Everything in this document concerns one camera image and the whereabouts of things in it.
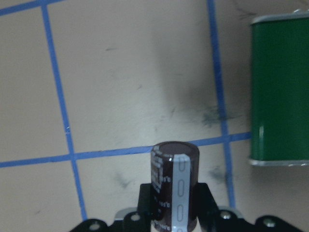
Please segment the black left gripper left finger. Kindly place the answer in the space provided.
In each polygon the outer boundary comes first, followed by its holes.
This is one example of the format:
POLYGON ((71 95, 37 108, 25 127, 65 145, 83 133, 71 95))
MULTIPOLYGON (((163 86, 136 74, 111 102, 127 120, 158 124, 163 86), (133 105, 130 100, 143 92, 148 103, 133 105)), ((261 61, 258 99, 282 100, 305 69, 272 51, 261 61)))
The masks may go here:
POLYGON ((146 218, 153 218, 154 197, 152 184, 141 184, 137 212, 146 218))

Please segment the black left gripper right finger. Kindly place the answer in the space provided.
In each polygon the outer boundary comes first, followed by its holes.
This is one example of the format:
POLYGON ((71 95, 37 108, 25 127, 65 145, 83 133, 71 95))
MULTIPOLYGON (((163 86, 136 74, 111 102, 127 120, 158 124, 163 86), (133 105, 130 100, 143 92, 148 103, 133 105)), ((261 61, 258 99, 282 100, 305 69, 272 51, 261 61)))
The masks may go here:
POLYGON ((197 184, 197 217, 202 232, 217 231, 219 208, 206 183, 197 184))

